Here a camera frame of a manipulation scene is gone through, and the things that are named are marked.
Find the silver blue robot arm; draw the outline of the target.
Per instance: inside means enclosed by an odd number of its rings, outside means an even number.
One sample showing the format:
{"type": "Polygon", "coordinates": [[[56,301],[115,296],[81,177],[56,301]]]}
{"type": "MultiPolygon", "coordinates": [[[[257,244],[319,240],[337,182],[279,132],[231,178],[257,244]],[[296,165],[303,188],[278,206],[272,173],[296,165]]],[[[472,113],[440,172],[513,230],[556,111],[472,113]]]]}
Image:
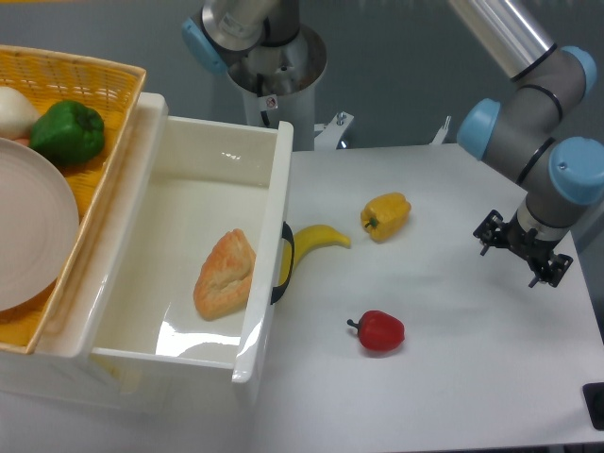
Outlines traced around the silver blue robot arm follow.
{"type": "MultiPolygon", "coordinates": [[[[510,221],[492,211],[475,236],[524,260],[535,282],[557,286],[572,261],[555,247],[603,194],[603,147],[552,133],[593,88],[596,64],[577,47],[559,47],[516,1],[454,1],[451,8],[516,87],[504,103],[477,103],[458,129],[461,148],[526,192],[510,221]]],[[[290,123],[297,150],[338,143],[333,126],[314,124],[327,51],[300,22],[297,2],[206,1],[181,34],[207,71],[238,88],[248,124],[290,123]]]]}

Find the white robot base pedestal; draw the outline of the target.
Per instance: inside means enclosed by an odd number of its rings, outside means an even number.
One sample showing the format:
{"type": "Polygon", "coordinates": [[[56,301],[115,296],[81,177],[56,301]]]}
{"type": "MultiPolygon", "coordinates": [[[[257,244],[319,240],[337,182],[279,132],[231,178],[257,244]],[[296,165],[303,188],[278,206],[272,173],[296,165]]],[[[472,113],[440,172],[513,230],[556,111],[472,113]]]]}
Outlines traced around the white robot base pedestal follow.
{"type": "Polygon", "coordinates": [[[228,71],[246,122],[294,128],[295,151],[442,143],[446,131],[422,113],[429,97],[423,72],[401,58],[386,34],[303,25],[281,46],[258,46],[228,71]]]}

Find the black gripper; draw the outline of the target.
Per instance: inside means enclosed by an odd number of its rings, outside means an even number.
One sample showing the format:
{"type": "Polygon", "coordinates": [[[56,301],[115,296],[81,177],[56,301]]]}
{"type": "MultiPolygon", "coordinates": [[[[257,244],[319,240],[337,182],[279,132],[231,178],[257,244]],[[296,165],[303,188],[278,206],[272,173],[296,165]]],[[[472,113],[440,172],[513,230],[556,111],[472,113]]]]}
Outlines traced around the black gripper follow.
{"type": "Polygon", "coordinates": [[[490,248],[505,248],[523,259],[534,277],[528,284],[533,288],[537,283],[556,288],[573,263],[573,258],[553,252],[556,241],[537,238],[537,230],[525,231],[513,221],[506,223],[497,210],[491,210],[473,232],[481,244],[480,255],[490,248]]]}

